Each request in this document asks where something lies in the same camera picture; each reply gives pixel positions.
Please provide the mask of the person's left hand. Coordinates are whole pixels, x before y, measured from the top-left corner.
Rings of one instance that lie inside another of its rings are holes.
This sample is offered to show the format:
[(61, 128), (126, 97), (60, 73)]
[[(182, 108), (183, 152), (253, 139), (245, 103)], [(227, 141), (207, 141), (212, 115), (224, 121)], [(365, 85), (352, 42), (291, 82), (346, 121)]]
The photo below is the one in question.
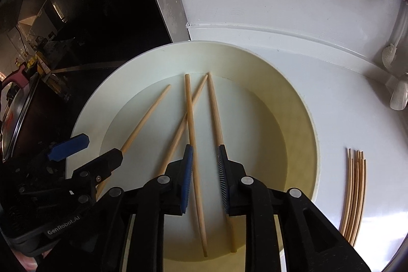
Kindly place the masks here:
[(26, 271), (36, 271), (38, 263), (45, 259), (45, 257), (50, 253), (50, 250), (43, 252), (38, 257), (28, 257), (14, 250), (12, 250), (12, 252), (15, 255), (16, 259), (18, 259), (21, 266), (25, 268)]

